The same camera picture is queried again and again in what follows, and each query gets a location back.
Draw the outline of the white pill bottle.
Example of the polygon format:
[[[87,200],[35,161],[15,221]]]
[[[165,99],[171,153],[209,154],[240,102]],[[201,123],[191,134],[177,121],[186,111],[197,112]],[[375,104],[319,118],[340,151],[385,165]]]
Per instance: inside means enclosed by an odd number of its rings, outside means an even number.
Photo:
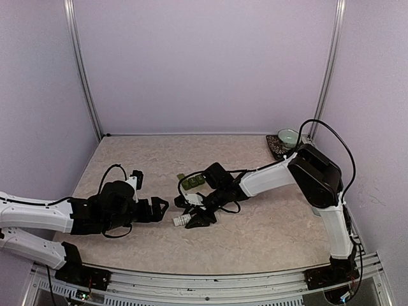
[[[188,224],[188,222],[190,220],[191,220],[191,215],[190,214],[184,214],[184,215],[173,218],[173,224],[176,227],[185,226],[185,225]]]

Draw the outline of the front aluminium rail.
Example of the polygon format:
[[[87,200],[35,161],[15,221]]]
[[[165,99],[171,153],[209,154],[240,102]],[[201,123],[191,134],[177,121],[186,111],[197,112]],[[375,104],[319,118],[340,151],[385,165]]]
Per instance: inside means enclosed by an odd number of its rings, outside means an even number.
[[[48,279],[34,265],[21,305],[326,305],[344,284],[309,289],[302,268],[238,275],[172,275],[113,269],[105,290]]]

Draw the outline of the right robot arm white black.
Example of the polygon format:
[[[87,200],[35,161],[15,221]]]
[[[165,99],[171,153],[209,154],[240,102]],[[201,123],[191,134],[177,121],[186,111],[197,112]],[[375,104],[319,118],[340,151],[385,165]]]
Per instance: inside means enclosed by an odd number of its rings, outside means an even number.
[[[297,140],[291,153],[281,161],[253,170],[225,170],[219,163],[213,163],[199,174],[213,191],[206,196],[180,191],[174,199],[175,206],[190,215],[187,229],[216,223],[215,212],[229,203],[237,204],[296,184],[322,218],[330,245],[329,265],[305,271],[308,286],[321,288],[362,277],[363,265],[355,261],[362,247],[353,238],[345,202],[350,186],[343,184],[341,169],[313,145]]]

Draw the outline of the right aluminium frame post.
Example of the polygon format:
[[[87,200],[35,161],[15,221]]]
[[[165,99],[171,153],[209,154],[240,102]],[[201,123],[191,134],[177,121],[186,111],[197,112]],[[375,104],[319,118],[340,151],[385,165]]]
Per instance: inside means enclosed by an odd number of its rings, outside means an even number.
[[[346,0],[338,0],[336,2],[333,29],[331,32],[331,40],[328,50],[328,57],[326,60],[326,66],[323,74],[323,81],[319,91],[316,111],[314,113],[314,119],[317,120],[323,119],[324,108],[326,106],[326,101],[330,90],[330,84],[333,72],[335,70],[335,61],[337,58],[337,53],[342,36],[342,28],[344,24],[345,13],[346,13]]]

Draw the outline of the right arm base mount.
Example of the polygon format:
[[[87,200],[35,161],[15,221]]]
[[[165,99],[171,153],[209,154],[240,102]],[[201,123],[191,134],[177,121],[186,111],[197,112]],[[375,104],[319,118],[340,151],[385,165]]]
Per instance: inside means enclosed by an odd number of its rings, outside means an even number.
[[[352,279],[358,279],[360,277],[360,273],[357,268],[345,270],[343,268],[322,266],[307,269],[304,271],[304,276],[308,290],[315,290],[349,282]]]

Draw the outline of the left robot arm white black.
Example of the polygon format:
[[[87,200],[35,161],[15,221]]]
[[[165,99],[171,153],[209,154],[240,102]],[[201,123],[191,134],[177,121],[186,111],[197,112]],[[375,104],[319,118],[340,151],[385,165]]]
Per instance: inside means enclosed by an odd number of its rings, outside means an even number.
[[[75,245],[46,240],[29,229],[112,239],[111,230],[160,222],[169,203],[158,197],[140,199],[137,192],[142,183],[143,172],[135,170],[122,180],[102,179],[97,193],[88,198],[45,201],[1,193],[1,250],[52,268],[59,279],[71,278],[77,284],[89,281],[96,271],[83,264]]]

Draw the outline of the pale green bowl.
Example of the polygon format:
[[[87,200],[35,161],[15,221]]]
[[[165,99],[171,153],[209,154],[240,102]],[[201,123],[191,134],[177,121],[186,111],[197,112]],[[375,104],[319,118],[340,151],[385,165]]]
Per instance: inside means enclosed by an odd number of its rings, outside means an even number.
[[[299,133],[293,129],[281,129],[278,134],[282,146],[285,149],[294,149],[298,143]]]

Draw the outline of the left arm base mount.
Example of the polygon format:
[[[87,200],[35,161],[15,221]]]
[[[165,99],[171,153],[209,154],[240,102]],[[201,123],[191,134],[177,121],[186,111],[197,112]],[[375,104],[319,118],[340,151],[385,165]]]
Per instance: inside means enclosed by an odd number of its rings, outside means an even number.
[[[55,272],[57,280],[100,291],[107,290],[111,275],[109,270],[69,263]]]

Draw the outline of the black patterned tray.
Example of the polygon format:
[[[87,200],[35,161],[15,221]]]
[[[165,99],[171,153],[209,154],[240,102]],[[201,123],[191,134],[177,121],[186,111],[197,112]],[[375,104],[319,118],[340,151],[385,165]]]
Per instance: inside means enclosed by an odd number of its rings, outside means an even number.
[[[294,148],[286,148],[277,135],[266,135],[266,143],[276,161],[282,161],[285,156],[289,157],[296,152]]]

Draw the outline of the green pill organizer box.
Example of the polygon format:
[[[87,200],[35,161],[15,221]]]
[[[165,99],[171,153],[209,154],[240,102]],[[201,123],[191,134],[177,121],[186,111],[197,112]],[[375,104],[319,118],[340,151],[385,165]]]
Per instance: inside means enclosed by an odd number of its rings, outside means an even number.
[[[178,173],[177,178],[181,181],[182,189],[185,191],[205,184],[205,179],[200,173],[194,174],[187,178],[184,173]]]

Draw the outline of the aluminium frame post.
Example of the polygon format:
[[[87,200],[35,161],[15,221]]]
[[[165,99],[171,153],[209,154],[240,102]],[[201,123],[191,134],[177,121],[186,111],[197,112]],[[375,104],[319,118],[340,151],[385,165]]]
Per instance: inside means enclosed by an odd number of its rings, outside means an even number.
[[[94,130],[96,139],[98,140],[98,142],[100,142],[104,137],[104,133],[103,128],[101,127],[100,119],[98,117],[96,106],[94,104],[91,88],[89,85],[89,80],[87,77],[87,72],[80,44],[80,35],[75,15],[75,4],[73,0],[64,0],[64,11],[67,20],[69,36],[73,47],[75,65],[78,71],[82,92],[85,98],[85,105],[89,113],[89,117],[91,120],[92,128]]]
[[[342,36],[342,28],[344,24],[345,13],[346,13],[346,0],[338,0],[336,2],[333,29],[331,32],[331,40],[328,50],[328,57],[326,60],[326,66],[323,74],[323,81],[319,91],[316,111],[314,113],[314,119],[317,120],[323,119],[324,108],[326,106],[326,101],[330,90],[330,84],[333,72],[335,70],[335,61],[337,58],[337,53]]]

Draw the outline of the left aluminium frame post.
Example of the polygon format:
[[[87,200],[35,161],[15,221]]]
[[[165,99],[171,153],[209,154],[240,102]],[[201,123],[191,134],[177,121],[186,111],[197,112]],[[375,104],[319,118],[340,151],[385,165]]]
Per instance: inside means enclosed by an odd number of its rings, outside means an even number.
[[[87,77],[87,72],[80,44],[80,35],[75,15],[75,4],[73,0],[64,0],[64,11],[67,20],[69,36],[73,47],[75,65],[78,71],[82,92],[85,98],[85,105],[89,113],[89,117],[91,120],[92,128],[94,130],[96,139],[98,140],[98,142],[100,142],[104,137],[104,133],[103,128],[101,127],[100,119],[98,117],[96,106],[94,104],[91,88],[89,85],[89,80]]]

